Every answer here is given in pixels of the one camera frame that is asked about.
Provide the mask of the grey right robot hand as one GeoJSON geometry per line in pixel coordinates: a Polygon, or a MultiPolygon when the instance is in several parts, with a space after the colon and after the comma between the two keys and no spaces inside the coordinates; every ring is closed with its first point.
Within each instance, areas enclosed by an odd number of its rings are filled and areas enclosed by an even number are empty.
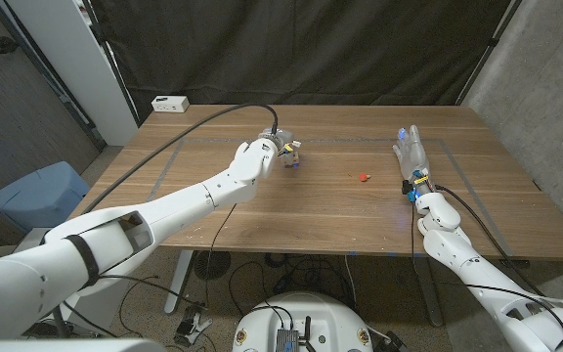
{"type": "Polygon", "coordinates": [[[413,183],[418,171],[422,177],[430,175],[430,164],[422,146],[420,134],[416,125],[409,129],[401,128],[398,132],[398,140],[392,146],[398,159],[400,170],[405,180],[413,183]]]}

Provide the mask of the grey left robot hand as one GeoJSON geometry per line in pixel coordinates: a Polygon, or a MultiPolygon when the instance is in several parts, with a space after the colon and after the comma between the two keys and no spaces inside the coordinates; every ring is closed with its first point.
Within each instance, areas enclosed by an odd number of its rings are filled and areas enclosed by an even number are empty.
{"type": "Polygon", "coordinates": [[[296,168],[299,165],[299,149],[301,143],[294,139],[292,132],[288,130],[277,129],[276,133],[271,128],[264,129],[259,138],[271,140],[278,149],[278,160],[284,167],[296,168]]]}

